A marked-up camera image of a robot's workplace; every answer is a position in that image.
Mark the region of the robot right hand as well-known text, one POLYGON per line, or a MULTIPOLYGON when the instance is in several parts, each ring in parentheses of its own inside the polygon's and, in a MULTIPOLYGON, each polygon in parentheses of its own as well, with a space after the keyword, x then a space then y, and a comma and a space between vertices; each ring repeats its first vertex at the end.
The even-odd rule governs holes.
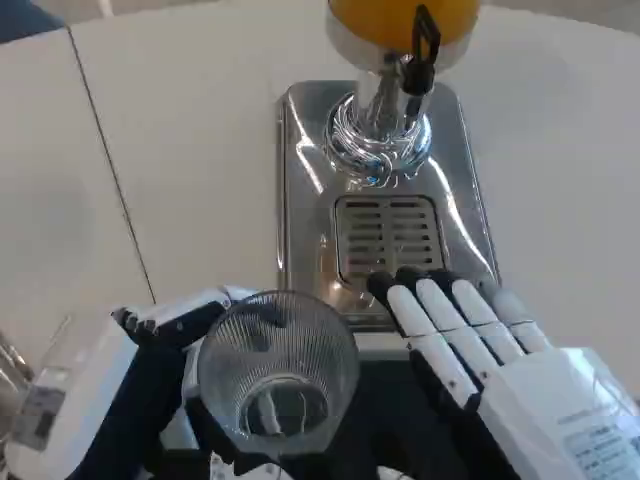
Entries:
POLYGON ((480 479, 635 479, 639 407, 592 349, 557 347, 492 278, 375 272, 429 405, 480 479))

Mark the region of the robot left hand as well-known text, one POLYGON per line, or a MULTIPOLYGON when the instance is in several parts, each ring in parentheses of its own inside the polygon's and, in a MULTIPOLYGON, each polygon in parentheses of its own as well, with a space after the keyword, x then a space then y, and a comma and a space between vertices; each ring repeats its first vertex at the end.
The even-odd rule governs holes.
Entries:
POLYGON ((4 446, 9 479, 280 479, 203 449, 184 410, 200 340, 240 287, 66 326, 24 396, 4 446))

